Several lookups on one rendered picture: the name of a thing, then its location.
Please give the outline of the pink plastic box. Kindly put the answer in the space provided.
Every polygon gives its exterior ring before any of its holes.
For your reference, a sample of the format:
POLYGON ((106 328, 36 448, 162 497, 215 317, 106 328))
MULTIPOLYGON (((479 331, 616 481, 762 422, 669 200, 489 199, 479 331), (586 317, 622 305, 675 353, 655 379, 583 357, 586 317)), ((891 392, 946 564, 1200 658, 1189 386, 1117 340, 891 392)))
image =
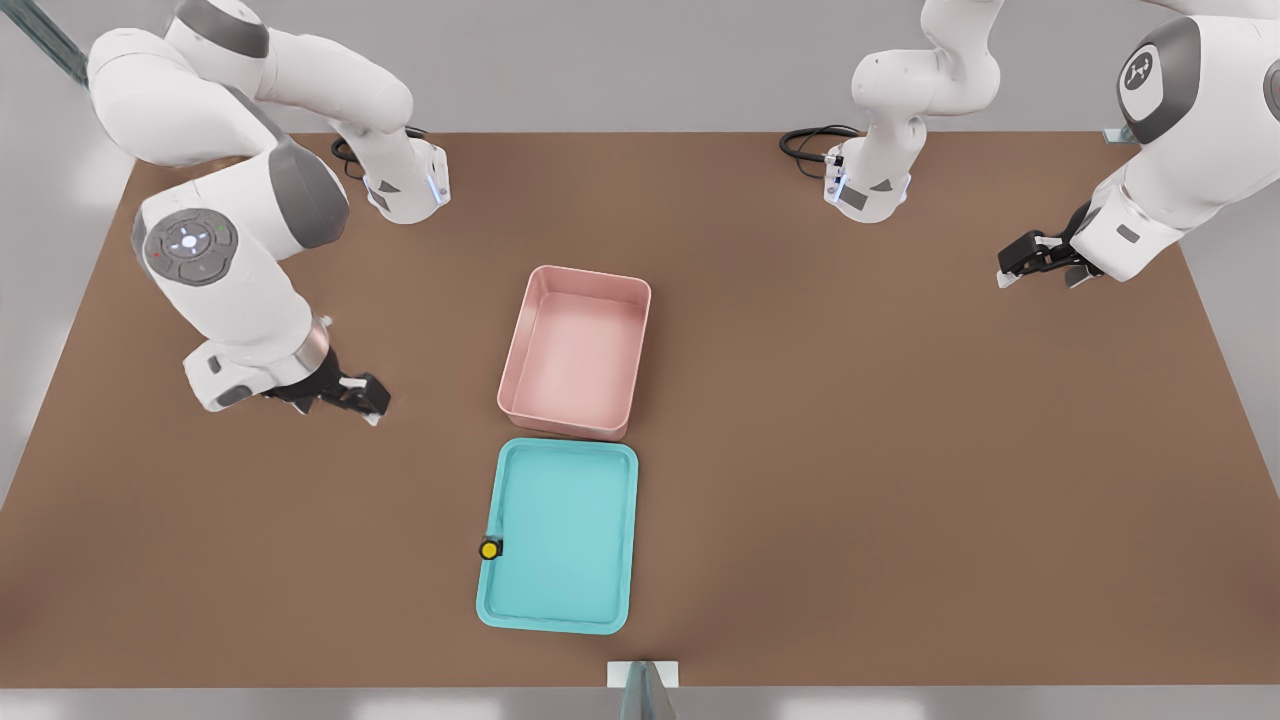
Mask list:
POLYGON ((643 279, 535 268, 497 392, 529 430, 616 442, 628 430, 652 302, 643 279))

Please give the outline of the pale blue-green tray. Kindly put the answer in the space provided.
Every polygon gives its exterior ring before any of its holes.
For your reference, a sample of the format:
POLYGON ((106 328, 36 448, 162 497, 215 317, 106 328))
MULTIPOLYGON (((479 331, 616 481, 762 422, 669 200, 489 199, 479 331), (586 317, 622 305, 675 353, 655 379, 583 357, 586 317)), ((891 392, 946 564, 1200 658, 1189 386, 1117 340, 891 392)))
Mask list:
POLYGON ((637 455, 626 445, 515 438, 500 450, 476 611, 494 628, 612 635, 628 618, 637 455))

